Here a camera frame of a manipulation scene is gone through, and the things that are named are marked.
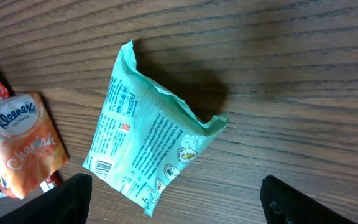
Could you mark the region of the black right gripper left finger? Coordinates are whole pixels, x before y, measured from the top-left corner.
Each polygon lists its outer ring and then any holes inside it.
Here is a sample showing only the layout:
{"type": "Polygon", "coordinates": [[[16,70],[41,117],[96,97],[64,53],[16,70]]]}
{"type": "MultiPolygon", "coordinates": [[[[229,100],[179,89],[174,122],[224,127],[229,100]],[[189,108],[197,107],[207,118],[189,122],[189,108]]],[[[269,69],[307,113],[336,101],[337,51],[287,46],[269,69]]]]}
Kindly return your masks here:
{"type": "Polygon", "coordinates": [[[92,177],[79,173],[25,205],[0,217],[0,224],[85,224],[92,177]]]}

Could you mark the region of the orange Kleenex tissue pack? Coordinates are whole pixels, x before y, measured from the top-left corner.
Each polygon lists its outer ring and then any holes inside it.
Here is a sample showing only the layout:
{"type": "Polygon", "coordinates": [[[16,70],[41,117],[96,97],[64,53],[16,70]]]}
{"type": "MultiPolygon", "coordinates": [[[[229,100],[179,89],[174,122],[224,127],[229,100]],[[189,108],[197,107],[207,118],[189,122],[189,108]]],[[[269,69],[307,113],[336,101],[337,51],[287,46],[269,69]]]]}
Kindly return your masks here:
{"type": "Polygon", "coordinates": [[[39,94],[0,100],[0,175],[7,196],[23,199],[67,161],[39,94]]]}

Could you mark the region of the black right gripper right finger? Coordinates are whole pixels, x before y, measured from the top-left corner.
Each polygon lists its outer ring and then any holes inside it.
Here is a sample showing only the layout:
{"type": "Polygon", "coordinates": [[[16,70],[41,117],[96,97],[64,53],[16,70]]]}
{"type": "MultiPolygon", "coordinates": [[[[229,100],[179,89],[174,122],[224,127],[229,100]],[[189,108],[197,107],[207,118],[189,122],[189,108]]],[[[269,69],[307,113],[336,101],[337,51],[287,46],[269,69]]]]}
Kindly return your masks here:
{"type": "Polygon", "coordinates": [[[260,201],[268,224],[356,224],[272,175],[262,181],[260,201]]]}

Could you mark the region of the teal orange soup packet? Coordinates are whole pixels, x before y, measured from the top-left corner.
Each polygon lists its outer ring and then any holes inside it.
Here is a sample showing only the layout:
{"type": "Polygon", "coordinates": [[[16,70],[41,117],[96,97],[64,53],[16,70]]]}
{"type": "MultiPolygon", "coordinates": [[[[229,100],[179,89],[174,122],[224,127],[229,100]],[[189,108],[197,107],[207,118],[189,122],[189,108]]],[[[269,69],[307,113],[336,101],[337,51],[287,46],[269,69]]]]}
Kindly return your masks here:
{"type": "Polygon", "coordinates": [[[162,192],[229,124],[202,122],[137,70],[134,43],[119,51],[83,167],[152,215],[162,192]]]}

